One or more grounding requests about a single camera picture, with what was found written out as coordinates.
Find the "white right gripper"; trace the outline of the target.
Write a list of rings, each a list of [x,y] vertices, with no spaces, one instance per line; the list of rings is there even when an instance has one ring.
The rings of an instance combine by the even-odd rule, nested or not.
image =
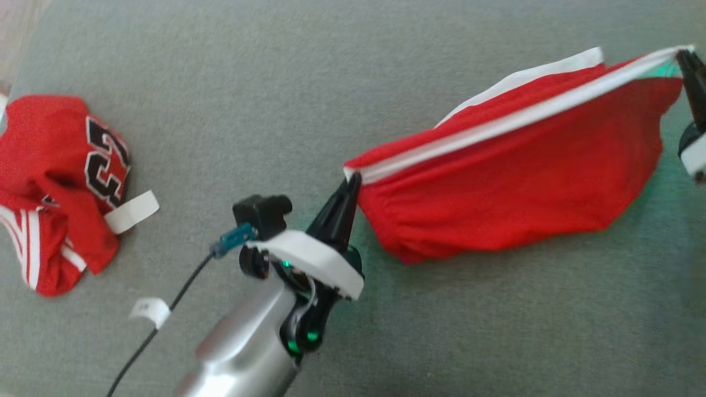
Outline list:
[[[690,50],[679,51],[676,60],[694,121],[681,135],[678,157],[695,183],[705,184],[705,65]]]

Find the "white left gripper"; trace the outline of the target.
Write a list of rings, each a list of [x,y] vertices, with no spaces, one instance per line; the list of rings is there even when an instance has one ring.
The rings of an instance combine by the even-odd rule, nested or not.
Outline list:
[[[363,292],[360,254],[348,248],[361,185],[360,173],[345,179],[307,234],[287,229],[267,241],[247,242],[240,251],[240,269],[247,276],[280,281],[284,292],[293,297],[292,308],[275,324],[291,355],[319,349],[334,306],[340,300],[358,300]]]

